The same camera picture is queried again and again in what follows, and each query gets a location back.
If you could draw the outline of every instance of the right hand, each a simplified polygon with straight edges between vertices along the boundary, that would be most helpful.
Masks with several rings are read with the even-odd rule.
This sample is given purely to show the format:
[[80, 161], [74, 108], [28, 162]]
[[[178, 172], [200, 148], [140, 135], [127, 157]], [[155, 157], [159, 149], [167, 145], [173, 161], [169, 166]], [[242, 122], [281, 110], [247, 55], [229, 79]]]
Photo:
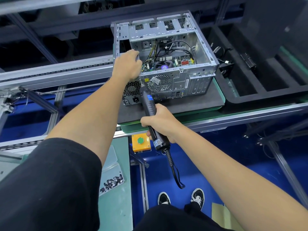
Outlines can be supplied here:
[[175, 135], [183, 125], [176, 120], [172, 113], [163, 105], [156, 104], [156, 115], [142, 117], [140, 122], [143, 127], [152, 126], [154, 130], [168, 137], [171, 143], [175, 143]]

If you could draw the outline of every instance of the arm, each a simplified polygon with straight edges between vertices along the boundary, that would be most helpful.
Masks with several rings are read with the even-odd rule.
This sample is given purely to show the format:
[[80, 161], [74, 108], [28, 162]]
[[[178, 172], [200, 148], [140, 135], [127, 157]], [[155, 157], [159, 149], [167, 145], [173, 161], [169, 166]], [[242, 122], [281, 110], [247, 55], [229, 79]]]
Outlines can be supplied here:
[[166, 107], [156, 107], [156, 116], [143, 117], [142, 125], [179, 144], [244, 230], [307, 229], [308, 211], [295, 199], [182, 125]]
[[138, 77], [142, 62], [129, 50], [115, 60], [112, 77], [70, 111], [50, 132], [49, 138], [73, 140], [93, 151], [104, 164], [116, 131], [121, 97], [126, 84]]

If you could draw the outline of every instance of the sneaker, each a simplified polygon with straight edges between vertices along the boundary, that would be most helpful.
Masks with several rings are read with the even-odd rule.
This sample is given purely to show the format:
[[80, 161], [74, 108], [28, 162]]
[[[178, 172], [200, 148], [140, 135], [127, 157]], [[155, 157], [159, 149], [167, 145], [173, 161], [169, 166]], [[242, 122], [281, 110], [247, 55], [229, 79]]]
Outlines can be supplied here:
[[193, 191], [191, 202], [197, 202], [200, 205], [200, 208], [203, 208], [204, 192], [202, 189], [197, 188]]
[[158, 196], [158, 205], [160, 204], [169, 204], [171, 205], [170, 203], [170, 198], [169, 196], [167, 195], [166, 192], [161, 192]]

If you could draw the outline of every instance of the hand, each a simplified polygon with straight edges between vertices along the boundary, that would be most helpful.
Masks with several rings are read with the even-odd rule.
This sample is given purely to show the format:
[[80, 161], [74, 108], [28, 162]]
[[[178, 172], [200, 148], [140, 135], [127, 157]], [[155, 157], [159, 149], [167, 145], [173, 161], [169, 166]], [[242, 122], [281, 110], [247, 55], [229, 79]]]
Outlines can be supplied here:
[[142, 61], [136, 61], [138, 51], [129, 50], [115, 59], [112, 77], [117, 77], [125, 82], [134, 80], [140, 74]]
[[140, 122], [143, 127], [152, 126], [156, 131], [168, 137], [171, 143], [175, 143], [175, 135], [184, 127], [173, 114], [163, 105], [156, 105], [156, 115], [141, 118]]

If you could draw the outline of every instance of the left hand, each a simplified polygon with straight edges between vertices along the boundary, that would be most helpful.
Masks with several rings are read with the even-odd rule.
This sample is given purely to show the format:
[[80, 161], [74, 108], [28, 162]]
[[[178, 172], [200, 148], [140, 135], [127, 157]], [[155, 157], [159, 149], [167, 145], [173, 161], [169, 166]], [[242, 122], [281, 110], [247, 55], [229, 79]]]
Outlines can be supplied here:
[[136, 61], [138, 51], [129, 50], [115, 59], [112, 77], [117, 77], [125, 82], [134, 80], [140, 74], [142, 61]]

